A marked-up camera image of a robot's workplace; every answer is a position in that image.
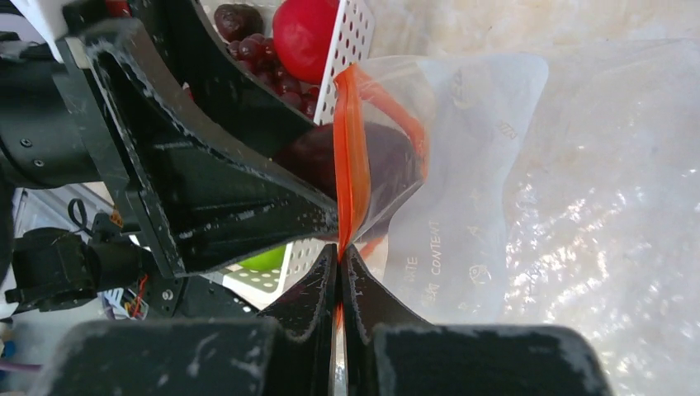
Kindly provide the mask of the clear orange-zip bag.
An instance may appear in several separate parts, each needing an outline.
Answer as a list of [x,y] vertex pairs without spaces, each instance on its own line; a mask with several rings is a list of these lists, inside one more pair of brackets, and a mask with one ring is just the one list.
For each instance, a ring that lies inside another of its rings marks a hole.
[[368,266],[432,323],[555,324],[616,395],[699,392],[699,43],[390,56],[344,75],[422,182]]

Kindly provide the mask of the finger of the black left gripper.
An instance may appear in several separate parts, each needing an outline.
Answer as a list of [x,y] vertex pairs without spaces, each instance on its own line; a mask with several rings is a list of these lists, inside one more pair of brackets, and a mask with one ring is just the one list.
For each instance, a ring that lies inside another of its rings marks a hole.
[[131,15],[149,33],[178,85],[216,124],[266,157],[314,128],[225,48],[198,1],[133,1]]
[[117,102],[114,61],[164,125],[164,151],[181,178],[179,207],[147,204],[164,227],[155,242],[175,276],[220,269],[266,249],[337,232],[336,205],[324,193],[243,144],[178,85],[144,25],[103,21],[82,42],[100,96],[121,141],[135,151],[132,123]]

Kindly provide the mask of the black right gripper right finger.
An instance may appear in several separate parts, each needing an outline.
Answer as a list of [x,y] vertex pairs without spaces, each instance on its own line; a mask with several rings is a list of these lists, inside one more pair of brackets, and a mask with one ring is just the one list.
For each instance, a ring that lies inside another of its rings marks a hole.
[[349,395],[375,395],[378,386],[374,357],[374,330],[431,324],[389,292],[369,271],[358,249],[349,246],[339,260],[343,324],[346,342],[346,378]]

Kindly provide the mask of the green apple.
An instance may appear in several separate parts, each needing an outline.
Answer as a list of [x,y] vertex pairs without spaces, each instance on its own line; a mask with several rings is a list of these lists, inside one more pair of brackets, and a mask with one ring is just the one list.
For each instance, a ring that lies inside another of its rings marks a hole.
[[286,255],[286,245],[275,247],[257,256],[249,257],[238,263],[242,268],[252,271],[271,271],[280,269]]

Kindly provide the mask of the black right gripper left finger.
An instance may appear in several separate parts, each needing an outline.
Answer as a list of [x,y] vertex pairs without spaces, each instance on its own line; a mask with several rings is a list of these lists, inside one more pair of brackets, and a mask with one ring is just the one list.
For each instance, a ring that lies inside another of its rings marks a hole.
[[338,253],[325,245],[310,271],[258,316],[275,326],[265,346],[263,395],[333,392]]

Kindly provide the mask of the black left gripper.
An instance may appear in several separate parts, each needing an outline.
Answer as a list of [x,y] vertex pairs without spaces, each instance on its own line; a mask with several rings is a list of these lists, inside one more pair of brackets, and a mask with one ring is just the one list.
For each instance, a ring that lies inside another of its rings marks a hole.
[[[116,63],[107,66],[132,123],[134,152],[121,141],[90,73],[60,65],[45,45],[1,34],[1,303],[14,313],[71,309],[122,287],[134,294],[131,317],[171,318],[179,308],[181,282],[155,242],[164,223],[146,206],[179,207],[181,178],[156,149],[163,123]],[[43,227],[14,235],[17,189],[95,181],[107,185],[124,225],[102,212],[88,223],[75,198],[67,209],[75,231]]]

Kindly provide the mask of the dark red grape bunch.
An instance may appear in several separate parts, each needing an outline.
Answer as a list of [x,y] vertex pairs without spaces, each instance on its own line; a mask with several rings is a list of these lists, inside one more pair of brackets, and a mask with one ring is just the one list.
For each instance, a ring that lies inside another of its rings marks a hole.
[[283,101],[307,118],[314,119],[319,87],[302,82],[286,70],[277,56],[272,37],[254,33],[242,40],[230,41],[227,50],[238,64],[271,88]]

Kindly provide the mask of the dark maroon fig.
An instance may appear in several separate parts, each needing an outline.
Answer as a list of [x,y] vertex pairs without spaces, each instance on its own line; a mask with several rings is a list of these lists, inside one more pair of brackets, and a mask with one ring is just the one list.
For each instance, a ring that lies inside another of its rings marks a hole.
[[224,40],[243,40],[253,34],[262,34],[263,17],[247,4],[221,4],[214,12],[214,23]]

